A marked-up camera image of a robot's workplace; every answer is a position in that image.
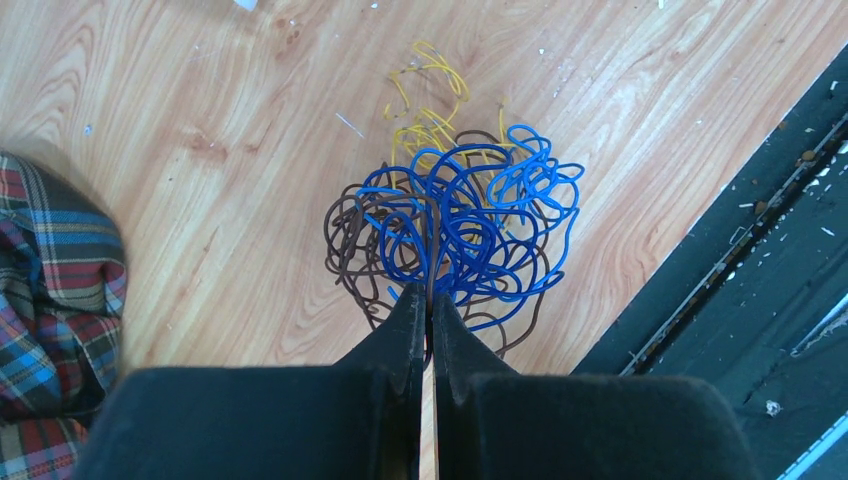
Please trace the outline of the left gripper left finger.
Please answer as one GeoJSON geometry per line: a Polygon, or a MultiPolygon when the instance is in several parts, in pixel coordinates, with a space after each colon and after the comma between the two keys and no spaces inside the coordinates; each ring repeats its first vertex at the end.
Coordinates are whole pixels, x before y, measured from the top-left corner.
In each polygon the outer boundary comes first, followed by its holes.
{"type": "Polygon", "coordinates": [[[161,367],[121,382],[77,479],[414,479],[425,294],[331,365],[161,367]]]}

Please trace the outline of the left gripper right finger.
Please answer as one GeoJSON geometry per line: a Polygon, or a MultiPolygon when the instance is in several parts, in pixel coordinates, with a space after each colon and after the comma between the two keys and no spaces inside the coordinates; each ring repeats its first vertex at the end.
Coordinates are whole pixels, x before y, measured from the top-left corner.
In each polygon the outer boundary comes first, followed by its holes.
{"type": "Polygon", "coordinates": [[[755,479],[735,416],[689,377],[524,375],[449,297],[431,317],[441,479],[755,479]]]}

